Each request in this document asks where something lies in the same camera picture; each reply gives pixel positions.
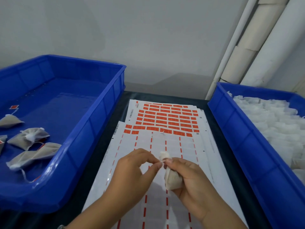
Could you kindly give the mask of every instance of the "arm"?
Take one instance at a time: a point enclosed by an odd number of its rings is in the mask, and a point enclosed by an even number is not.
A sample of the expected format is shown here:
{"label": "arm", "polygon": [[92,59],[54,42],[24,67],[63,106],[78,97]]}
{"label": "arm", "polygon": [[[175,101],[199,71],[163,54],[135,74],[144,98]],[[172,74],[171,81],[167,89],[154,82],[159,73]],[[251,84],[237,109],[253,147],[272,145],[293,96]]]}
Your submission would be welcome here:
{"label": "arm", "polygon": [[[142,174],[140,166],[153,163]],[[150,152],[137,149],[121,158],[105,193],[77,216],[66,229],[109,229],[144,196],[162,163]]]}
{"label": "arm", "polygon": [[205,229],[247,228],[197,164],[181,158],[166,159],[164,162],[165,168],[169,166],[183,176],[183,187],[173,192]]}

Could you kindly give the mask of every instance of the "blue plastic crate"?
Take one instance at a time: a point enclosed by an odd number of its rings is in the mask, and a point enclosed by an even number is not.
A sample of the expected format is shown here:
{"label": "blue plastic crate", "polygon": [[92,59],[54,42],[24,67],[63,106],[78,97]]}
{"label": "blue plastic crate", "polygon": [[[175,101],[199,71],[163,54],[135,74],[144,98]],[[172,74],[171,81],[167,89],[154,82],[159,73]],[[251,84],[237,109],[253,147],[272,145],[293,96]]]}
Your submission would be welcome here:
{"label": "blue plastic crate", "polygon": [[28,180],[39,177],[29,184],[6,165],[23,150],[6,143],[0,155],[0,208],[50,213],[68,201],[124,91],[125,68],[44,55],[0,70],[0,118],[19,105],[15,115],[25,122],[0,129],[0,135],[10,139],[20,130],[43,127],[51,135],[46,142],[62,144],[51,160],[25,168]]}
{"label": "blue plastic crate", "polygon": [[217,83],[210,107],[273,228],[305,228],[305,186],[227,94],[286,100],[305,115],[301,96],[266,88]]}

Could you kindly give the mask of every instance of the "table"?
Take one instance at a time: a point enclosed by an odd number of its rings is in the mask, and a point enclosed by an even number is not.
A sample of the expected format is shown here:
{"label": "table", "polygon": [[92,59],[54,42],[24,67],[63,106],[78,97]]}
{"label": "table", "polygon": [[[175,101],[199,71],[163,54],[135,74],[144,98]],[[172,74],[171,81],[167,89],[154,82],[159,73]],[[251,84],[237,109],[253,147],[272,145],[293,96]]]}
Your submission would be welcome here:
{"label": "table", "polygon": [[56,229],[61,224],[68,225],[78,214],[80,214],[116,128],[117,122],[125,121],[128,103],[129,100],[132,99],[170,104],[189,104],[196,105],[198,108],[203,109],[249,228],[272,228],[229,144],[213,117],[207,105],[207,100],[160,96],[127,91],[122,94],[67,204],[57,212],[51,214],[0,210],[0,228]]}

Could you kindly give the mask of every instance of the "white wall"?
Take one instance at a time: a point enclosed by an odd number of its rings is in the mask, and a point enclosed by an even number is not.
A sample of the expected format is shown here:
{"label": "white wall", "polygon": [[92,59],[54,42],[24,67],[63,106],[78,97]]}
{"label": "white wall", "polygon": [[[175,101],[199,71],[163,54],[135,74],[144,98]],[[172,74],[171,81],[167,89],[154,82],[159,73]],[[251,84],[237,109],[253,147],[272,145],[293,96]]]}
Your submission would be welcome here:
{"label": "white wall", "polygon": [[267,83],[266,88],[291,92],[303,77],[305,77],[305,35]]}
{"label": "white wall", "polygon": [[248,0],[0,0],[0,67],[40,54],[127,65],[127,90],[204,99]]}

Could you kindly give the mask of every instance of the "sheet of labels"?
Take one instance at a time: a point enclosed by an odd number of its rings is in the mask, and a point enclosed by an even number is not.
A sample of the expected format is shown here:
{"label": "sheet of labels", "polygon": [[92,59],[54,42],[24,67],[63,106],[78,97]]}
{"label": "sheet of labels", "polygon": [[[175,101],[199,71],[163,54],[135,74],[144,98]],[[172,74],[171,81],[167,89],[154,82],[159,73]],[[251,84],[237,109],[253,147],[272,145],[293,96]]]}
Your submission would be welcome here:
{"label": "sheet of labels", "polygon": [[[124,122],[119,122],[83,210],[105,192],[117,161],[137,148],[159,157],[167,151],[200,166],[220,196],[246,220],[223,165],[204,111],[192,105],[161,104],[130,100]],[[146,172],[150,164],[140,169]],[[202,228],[164,182],[165,169],[154,178],[143,199],[113,228]]]}

